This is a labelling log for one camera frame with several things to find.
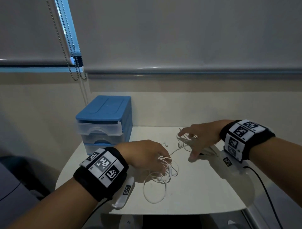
wristband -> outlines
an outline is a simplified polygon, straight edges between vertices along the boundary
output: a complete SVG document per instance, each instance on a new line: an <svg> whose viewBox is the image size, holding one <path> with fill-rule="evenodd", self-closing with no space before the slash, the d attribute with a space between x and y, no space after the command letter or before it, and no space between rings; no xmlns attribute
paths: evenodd
<svg viewBox="0 0 302 229"><path fill-rule="evenodd" d="M245 119L229 123L222 128L219 136L224 141L224 151L242 162L242 160L249 160L252 147L276 135L267 127Z"/></svg>
<svg viewBox="0 0 302 229"><path fill-rule="evenodd" d="M74 179L100 202L112 199L123 185L129 166L114 147L98 149L73 174Z"/></svg>

white wall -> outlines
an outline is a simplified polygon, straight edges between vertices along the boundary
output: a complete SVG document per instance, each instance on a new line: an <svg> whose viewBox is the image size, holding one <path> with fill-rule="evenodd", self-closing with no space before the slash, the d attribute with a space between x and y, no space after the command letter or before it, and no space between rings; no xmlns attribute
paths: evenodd
<svg viewBox="0 0 302 229"><path fill-rule="evenodd" d="M73 125L85 106L84 88L69 73L1 73L0 79L0 155L30 158L37 176L53 189L81 142ZM302 145L302 80L112 77L91 78L85 88L89 101L97 95L130 95L135 126L248 118Z"/></svg>

blue lid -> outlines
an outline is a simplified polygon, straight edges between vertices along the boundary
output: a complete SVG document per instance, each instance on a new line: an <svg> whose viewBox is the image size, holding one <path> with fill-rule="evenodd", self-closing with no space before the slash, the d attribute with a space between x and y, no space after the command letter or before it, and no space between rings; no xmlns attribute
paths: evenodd
<svg viewBox="0 0 302 229"><path fill-rule="evenodd" d="M76 120L119 121L125 112L130 96L99 95L80 113Z"/></svg>

roller blind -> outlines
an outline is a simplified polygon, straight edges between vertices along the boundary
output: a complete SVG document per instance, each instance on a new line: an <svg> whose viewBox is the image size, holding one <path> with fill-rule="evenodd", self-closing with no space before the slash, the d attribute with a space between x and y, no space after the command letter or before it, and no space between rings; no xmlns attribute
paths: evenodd
<svg viewBox="0 0 302 229"><path fill-rule="evenodd" d="M55 3L49 4L71 63ZM66 64L45 0L1 1L0 21L0 65Z"/></svg>
<svg viewBox="0 0 302 229"><path fill-rule="evenodd" d="M88 73L302 70L301 0L69 5Z"/></svg>

white table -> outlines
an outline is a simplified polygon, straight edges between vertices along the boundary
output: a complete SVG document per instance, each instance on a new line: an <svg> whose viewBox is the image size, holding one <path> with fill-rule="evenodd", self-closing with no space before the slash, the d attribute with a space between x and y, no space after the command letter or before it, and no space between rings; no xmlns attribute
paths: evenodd
<svg viewBox="0 0 302 229"><path fill-rule="evenodd" d="M176 139L178 132L178 127L133 127L130 141L151 139L160 143L165 142L169 145L166 149L171 153L178 148ZM221 150L223 144L219 142L216 146ZM86 157L85 147L81 143L63 168L56 189L72 178L74 171ZM109 213L208 214L246 208L229 183L220 178L207 160L190 163L189 152L184 149L176 151L171 157L179 165L179 173L167 184L167 195L160 203L149 203L143 195L143 184L135 182L126 205L120 210L110 209ZM146 193L154 200L160 198L164 190L162 184L153 181L146 184ZM101 212L108 213L109 205L107 207L105 205L101 207Z"/></svg>

